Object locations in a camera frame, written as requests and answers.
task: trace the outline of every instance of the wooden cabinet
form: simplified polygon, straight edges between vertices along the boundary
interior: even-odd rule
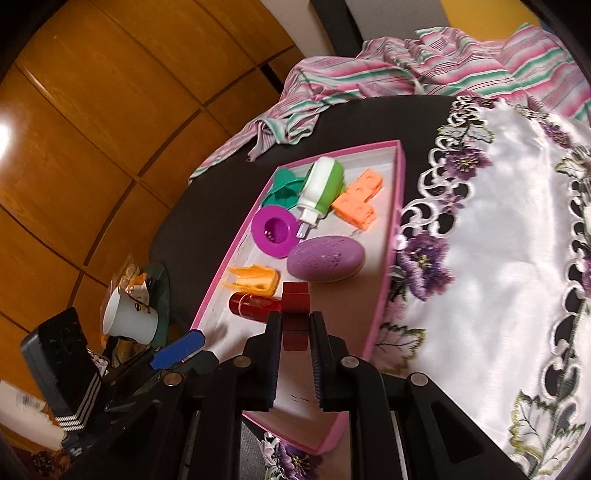
[[[297,58],[259,0],[69,0],[38,29],[0,83],[0,380],[39,395],[20,340],[69,306],[100,350],[111,276]]]

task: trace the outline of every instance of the paper cup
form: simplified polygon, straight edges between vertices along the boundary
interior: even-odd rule
[[[120,287],[113,291],[105,308],[103,333],[147,345],[154,338],[157,327],[156,309],[135,301]]]

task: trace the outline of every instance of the blue object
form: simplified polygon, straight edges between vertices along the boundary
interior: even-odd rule
[[[554,33],[554,31],[548,25],[546,25],[544,22],[542,22],[542,20],[540,20],[540,26],[542,27],[542,30],[546,30],[547,32],[550,32],[550,33],[553,33],[554,35],[556,35]]]
[[[183,358],[196,353],[205,345],[205,335],[200,330],[191,330],[176,342],[164,347],[154,355],[150,366],[154,370],[170,368]]]

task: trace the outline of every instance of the pink tray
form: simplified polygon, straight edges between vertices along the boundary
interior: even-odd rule
[[[311,308],[323,313],[328,332],[344,339],[351,355],[368,359],[382,322],[390,283],[389,267],[394,262],[394,241],[400,225],[404,188],[404,152],[400,141],[393,140],[324,155],[343,164],[346,183],[353,182],[366,168],[377,171],[384,178],[382,190],[370,200],[378,218],[366,232],[355,231],[331,212],[308,235],[308,238],[352,236],[365,247],[366,261],[359,273],[336,283],[310,284],[310,300]],[[303,177],[309,165],[320,156],[298,160],[283,168]],[[298,281],[287,273],[285,259],[263,254],[250,236],[252,217],[271,185],[270,180],[238,231],[192,325],[193,329],[199,328],[205,334],[205,348],[213,351],[220,362],[242,353],[246,340],[265,329],[263,324],[241,319],[229,311],[231,292],[222,285],[222,282],[231,280],[226,269],[257,263],[278,270],[281,282]],[[275,296],[279,297],[281,290],[282,284]],[[348,422],[346,413],[324,413],[319,409],[309,351],[282,350],[274,408],[263,413],[245,412],[245,415],[262,428],[315,455],[333,449]]]

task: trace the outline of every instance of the purple soap bar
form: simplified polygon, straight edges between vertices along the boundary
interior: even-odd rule
[[[355,275],[364,261],[365,250],[358,241],[347,236],[319,236],[291,250],[287,271],[304,281],[337,281]]]

